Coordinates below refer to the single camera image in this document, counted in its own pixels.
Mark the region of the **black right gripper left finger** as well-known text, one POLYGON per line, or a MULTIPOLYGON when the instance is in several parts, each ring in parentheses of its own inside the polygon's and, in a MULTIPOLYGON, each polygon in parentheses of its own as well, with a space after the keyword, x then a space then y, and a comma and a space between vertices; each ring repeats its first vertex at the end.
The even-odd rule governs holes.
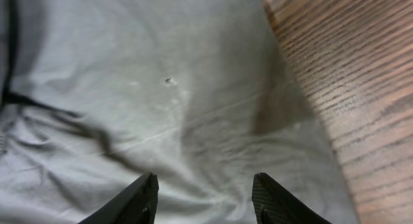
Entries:
POLYGON ((147 172, 79 224, 154 224, 159 183, 147 172))

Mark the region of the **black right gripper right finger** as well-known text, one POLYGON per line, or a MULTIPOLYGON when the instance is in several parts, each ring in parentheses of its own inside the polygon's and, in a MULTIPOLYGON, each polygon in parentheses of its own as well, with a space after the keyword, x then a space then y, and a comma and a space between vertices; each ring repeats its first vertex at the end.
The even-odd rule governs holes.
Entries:
POLYGON ((252 203, 257 224, 330 224, 266 173, 254 176, 252 203))

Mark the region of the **grey shorts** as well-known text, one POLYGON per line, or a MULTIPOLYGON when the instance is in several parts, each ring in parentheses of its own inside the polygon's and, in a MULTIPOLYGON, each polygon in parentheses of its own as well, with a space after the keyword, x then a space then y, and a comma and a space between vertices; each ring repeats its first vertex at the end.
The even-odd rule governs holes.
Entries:
POLYGON ((148 172, 156 223, 255 223, 260 172, 358 222, 261 0, 1 0, 1 222, 79 223, 148 172))

